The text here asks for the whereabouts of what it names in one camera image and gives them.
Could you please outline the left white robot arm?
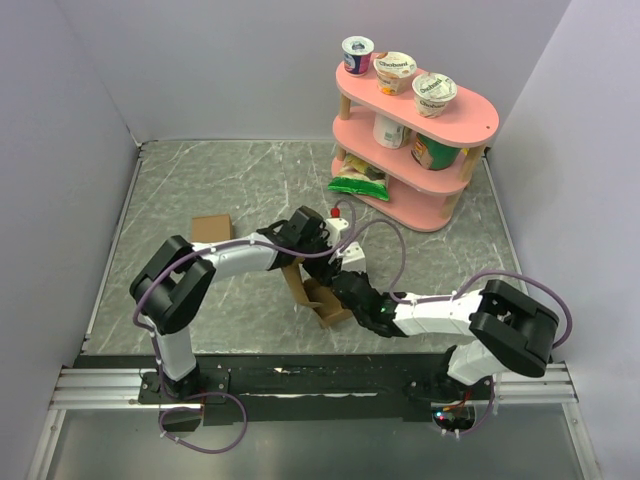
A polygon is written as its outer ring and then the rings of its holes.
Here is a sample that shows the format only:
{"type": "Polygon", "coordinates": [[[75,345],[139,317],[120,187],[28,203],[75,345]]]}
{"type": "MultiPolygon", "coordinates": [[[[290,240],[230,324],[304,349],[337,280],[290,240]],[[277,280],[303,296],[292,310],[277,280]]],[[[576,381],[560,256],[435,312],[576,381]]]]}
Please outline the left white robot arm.
{"type": "Polygon", "coordinates": [[[152,341],[161,388],[185,402],[201,390],[189,325],[209,287],[245,273],[278,270],[297,259],[330,260],[351,223],[323,218],[302,206],[282,219],[235,240],[196,245],[180,235],[166,240],[131,283],[133,323],[152,341]]]}

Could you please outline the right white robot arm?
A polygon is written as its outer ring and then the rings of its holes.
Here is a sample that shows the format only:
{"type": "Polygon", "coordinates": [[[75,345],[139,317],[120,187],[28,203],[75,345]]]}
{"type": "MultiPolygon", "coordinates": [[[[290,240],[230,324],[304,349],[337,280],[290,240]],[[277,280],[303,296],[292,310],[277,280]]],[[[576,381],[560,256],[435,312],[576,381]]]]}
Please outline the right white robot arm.
{"type": "Polygon", "coordinates": [[[543,377],[559,325],[555,312],[497,279],[480,290],[438,297],[380,293],[367,274],[346,271],[333,277],[330,290],[360,326],[382,337],[469,337],[469,343],[447,350],[437,374],[439,391],[452,399],[479,380],[506,371],[543,377]]]}

